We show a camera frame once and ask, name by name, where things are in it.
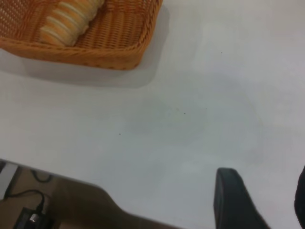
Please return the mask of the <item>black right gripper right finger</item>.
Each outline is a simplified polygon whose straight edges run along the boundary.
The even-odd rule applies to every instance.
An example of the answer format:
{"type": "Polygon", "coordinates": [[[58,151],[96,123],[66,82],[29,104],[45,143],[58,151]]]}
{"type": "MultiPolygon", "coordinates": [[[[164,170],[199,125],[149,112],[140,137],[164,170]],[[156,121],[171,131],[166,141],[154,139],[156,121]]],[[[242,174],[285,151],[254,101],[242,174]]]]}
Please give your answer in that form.
{"type": "Polygon", "coordinates": [[[294,208],[301,228],[305,229],[305,167],[298,179],[294,208]]]}

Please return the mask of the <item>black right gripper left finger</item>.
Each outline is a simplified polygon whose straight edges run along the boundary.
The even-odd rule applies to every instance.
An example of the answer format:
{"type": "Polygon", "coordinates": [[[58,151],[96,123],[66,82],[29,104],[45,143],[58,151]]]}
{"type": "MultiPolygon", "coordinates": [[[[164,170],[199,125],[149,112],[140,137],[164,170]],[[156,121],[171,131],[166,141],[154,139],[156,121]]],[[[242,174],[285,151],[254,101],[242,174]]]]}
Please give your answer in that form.
{"type": "Polygon", "coordinates": [[[270,228],[256,209],[243,179],[235,169],[217,169],[213,202],[217,229],[270,228]]]}

